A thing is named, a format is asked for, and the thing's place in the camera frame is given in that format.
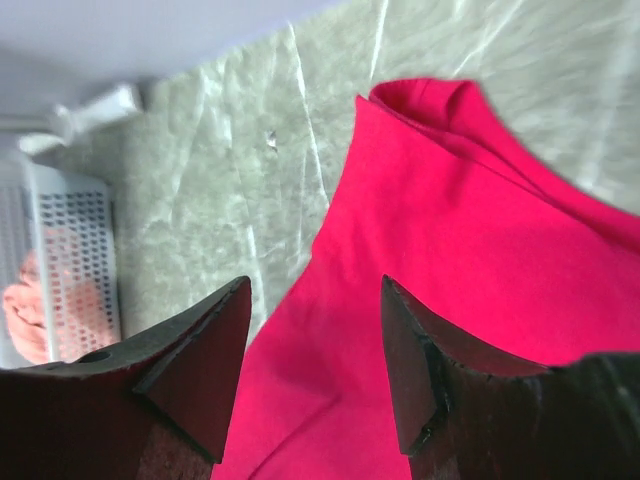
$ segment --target marble tabletop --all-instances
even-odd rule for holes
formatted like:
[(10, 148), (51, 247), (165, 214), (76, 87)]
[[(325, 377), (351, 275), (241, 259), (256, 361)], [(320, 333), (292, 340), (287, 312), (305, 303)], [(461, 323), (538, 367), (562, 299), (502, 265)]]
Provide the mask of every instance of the marble tabletop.
[(354, 96), (385, 80), (478, 80), (541, 160), (640, 213), (639, 27), (639, 0), (355, 0), (154, 84), (58, 153), (113, 187), (125, 334), (247, 274), (253, 336), (309, 260)]

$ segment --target white plastic part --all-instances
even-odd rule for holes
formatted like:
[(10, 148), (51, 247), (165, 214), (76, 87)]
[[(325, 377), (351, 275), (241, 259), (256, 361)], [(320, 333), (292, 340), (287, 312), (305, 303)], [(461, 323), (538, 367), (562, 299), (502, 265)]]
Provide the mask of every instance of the white plastic part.
[[(26, 252), (33, 249), (49, 360), (72, 362), (121, 339), (109, 190), (98, 179), (37, 165), (25, 155), (17, 160), (21, 169), (4, 172), (0, 181), (0, 199), (9, 199), (0, 204), (2, 287), (17, 280)], [(98, 301), (71, 294), (78, 285), (91, 285)], [(0, 339), (0, 367), (24, 366), (12, 361), (9, 347)]]
[[(44, 122), (48, 128), (45, 131), (42, 128), (34, 128), (32, 132), (21, 136), (18, 139), (18, 148), (33, 157), (60, 145), (69, 146), (88, 132), (140, 113), (142, 100), (138, 88), (122, 83), (78, 109), (69, 110), (63, 105), (57, 105)], [(41, 126), (35, 121), (33, 125)]]

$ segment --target gray wall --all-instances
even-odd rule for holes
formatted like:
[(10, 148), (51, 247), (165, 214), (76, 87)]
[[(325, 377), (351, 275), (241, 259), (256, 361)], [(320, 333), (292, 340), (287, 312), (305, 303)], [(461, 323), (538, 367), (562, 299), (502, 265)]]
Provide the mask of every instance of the gray wall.
[(163, 77), (332, 0), (0, 0), (0, 113)]

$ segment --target perforated basket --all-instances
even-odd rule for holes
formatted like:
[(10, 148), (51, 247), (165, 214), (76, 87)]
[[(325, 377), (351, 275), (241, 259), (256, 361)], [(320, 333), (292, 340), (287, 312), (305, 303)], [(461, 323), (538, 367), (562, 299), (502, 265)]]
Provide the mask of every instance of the perforated basket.
[[(109, 190), (27, 157), (18, 164), (0, 181), (0, 288), (33, 275), (47, 359), (75, 361), (121, 339)], [(6, 308), (2, 314), (0, 367), (23, 366)]]

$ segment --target red fabric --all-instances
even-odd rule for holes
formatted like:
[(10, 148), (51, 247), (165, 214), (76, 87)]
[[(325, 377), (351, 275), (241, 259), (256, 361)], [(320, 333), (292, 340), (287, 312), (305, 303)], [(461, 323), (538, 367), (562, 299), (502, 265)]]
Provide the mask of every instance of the red fabric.
[(516, 355), (638, 350), (640, 219), (557, 177), (473, 82), (357, 98), (312, 259), (249, 348), (225, 479), (407, 479), (379, 320), (383, 274)]

